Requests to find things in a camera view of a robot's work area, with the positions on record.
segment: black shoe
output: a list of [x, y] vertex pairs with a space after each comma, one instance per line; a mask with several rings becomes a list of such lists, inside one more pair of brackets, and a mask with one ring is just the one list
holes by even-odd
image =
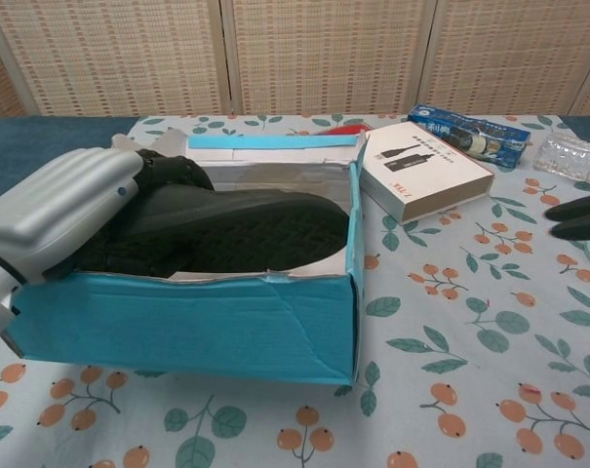
[[288, 270], [343, 249], [348, 223], [316, 195], [168, 184], [113, 218], [78, 253], [78, 269], [160, 278]]

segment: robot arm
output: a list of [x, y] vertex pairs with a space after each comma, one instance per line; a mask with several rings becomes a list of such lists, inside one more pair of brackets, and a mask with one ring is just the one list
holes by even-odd
[[0, 197], [0, 332], [19, 313], [13, 294], [68, 274], [72, 256], [140, 192], [165, 183], [212, 189], [179, 156], [149, 150], [76, 149]]

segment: blue shoe box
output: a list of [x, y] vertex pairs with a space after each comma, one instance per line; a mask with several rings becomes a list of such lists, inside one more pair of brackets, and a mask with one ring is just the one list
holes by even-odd
[[[26, 287], [16, 298], [21, 313], [8, 328], [25, 359], [354, 382], [364, 273], [359, 187], [364, 136], [219, 139], [197, 142], [211, 148], [197, 153], [204, 154], [198, 163], [217, 189], [237, 188], [236, 171], [257, 175], [265, 167], [273, 168], [268, 174], [298, 174], [287, 180], [288, 188], [300, 183], [301, 189], [325, 187], [324, 193], [331, 194], [342, 187], [346, 198], [341, 203], [350, 213], [348, 244], [333, 266], [212, 278], [182, 274], [169, 280], [73, 273], [59, 282]], [[319, 158], [324, 151], [337, 156]], [[257, 177], [245, 181], [247, 188]], [[279, 186], [284, 181], [265, 182]]]

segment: toothpaste box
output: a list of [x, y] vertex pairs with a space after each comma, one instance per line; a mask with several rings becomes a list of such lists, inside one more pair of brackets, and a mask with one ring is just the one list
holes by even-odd
[[408, 120], [472, 158], [505, 168], [513, 169], [518, 165], [531, 138], [531, 133], [524, 130], [430, 105], [418, 104], [408, 114]]
[[367, 133], [360, 183], [405, 224], [487, 195], [493, 173], [413, 122]]

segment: table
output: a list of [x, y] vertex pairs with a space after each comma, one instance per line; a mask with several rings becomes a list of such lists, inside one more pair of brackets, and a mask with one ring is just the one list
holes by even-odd
[[[145, 117], [189, 134], [307, 135], [404, 116]], [[0, 341], [3, 467], [590, 467], [590, 262], [545, 209], [590, 186], [535, 172], [556, 116], [490, 197], [398, 226], [368, 196], [361, 369], [351, 387], [16, 359]]]

